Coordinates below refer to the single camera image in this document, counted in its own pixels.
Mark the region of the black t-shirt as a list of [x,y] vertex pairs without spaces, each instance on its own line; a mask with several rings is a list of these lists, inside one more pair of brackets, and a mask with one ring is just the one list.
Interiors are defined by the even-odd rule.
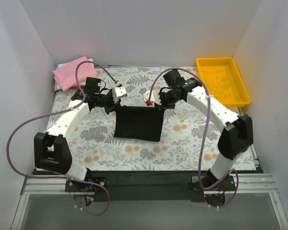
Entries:
[[155,107],[119,107],[116,109],[114,137],[159,142],[164,113],[164,109]]

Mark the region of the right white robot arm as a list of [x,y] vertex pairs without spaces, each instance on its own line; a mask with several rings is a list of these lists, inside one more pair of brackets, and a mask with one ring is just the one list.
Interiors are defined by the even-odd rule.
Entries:
[[225,185],[225,178],[233,171],[237,159],[253,144],[252,119],[227,109],[208,91],[204,82],[192,74],[185,80],[179,73],[181,68],[168,68],[159,76],[167,84],[167,92],[156,92],[151,88],[144,94],[146,104],[154,104],[159,109],[174,109],[178,101],[194,106],[213,122],[221,136],[218,141],[219,155],[206,176],[198,177],[199,186],[204,189],[218,190]]

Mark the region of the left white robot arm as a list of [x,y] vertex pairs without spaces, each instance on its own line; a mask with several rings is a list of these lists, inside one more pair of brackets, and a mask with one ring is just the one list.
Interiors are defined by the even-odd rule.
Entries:
[[39,132],[34,137],[35,167],[76,179],[76,186],[83,192],[92,188],[92,179],[86,176],[88,170],[85,167],[73,161],[68,141],[93,108],[104,108],[110,113],[127,96],[120,82],[112,89],[102,89],[101,82],[101,79],[87,78],[85,87],[71,97],[68,112],[63,113],[45,133]]

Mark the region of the floral patterned table mat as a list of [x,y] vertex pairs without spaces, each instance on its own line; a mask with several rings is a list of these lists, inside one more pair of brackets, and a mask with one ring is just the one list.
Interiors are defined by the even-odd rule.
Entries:
[[[143,93],[151,89],[157,75],[168,67],[107,68],[126,88],[122,105],[145,106]],[[51,113],[68,107],[76,90],[54,93]],[[187,171],[197,170],[206,117],[195,107],[179,101],[174,110],[166,110],[159,142],[114,138],[116,113],[107,115],[104,108],[95,108],[77,126],[68,140],[73,161],[100,171]],[[220,132],[210,121],[205,140],[202,171],[215,162]],[[252,149],[236,163],[237,171],[255,171]]]

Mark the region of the orange folded t-shirt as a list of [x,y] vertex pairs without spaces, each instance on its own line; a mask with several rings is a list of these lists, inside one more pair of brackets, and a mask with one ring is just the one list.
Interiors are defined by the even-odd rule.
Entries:
[[69,88],[69,90],[78,90],[78,89],[79,87],[75,87],[75,86]]

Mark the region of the pink folded t-shirt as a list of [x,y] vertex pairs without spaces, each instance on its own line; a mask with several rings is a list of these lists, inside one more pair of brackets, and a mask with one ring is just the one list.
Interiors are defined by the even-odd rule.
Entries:
[[[57,82],[60,90],[66,91],[70,87],[77,87],[75,78],[76,67],[79,65],[79,63],[87,60],[92,61],[92,59],[88,59],[86,56],[83,56],[74,61],[59,64],[59,68],[54,70],[53,74],[54,80]],[[79,84],[83,85],[87,77],[95,78],[98,76],[98,73],[92,63],[84,63],[79,67],[77,76]]]

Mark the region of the teal folded t-shirt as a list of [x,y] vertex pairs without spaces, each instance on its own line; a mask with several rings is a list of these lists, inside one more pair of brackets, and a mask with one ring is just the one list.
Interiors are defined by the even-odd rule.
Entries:
[[54,90],[54,91],[59,91],[59,90],[60,90],[60,89],[58,88],[58,84],[57,84],[56,81],[54,81],[53,90]]

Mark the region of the yellow plastic tray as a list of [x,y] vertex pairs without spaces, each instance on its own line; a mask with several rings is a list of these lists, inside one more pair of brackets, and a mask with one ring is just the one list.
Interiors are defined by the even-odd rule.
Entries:
[[244,107],[252,101],[232,57],[202,57],[196,68],[210,94],[226,107]]

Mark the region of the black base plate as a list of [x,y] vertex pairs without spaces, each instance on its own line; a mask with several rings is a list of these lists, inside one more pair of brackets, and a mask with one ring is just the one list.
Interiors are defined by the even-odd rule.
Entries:
[[104,183],[111,201],[205,201],[196,171],[91,171],[89,177]]

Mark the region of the aluminium frame rail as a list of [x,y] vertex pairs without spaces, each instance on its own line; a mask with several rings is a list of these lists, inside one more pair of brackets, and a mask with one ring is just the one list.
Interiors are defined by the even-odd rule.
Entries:
[[[187,191],[193,188],[197,191],[195,183],[198,176],[192,171],[123,171],[123,172],[95,172],[93,181],[108,189],[122,191],[126,189],[137,192],[144,190],[155,191],[157,189]],[[226,192],[237,190],[240,193],[275,193],[276,183],[271,174],[266,173],[242,173],[238,176],[230,175],[224,182]],[[60,179],[26,179],[22,188],[23,194],[89,194],[94,190],[85,189],[85,185],[72,180]]]

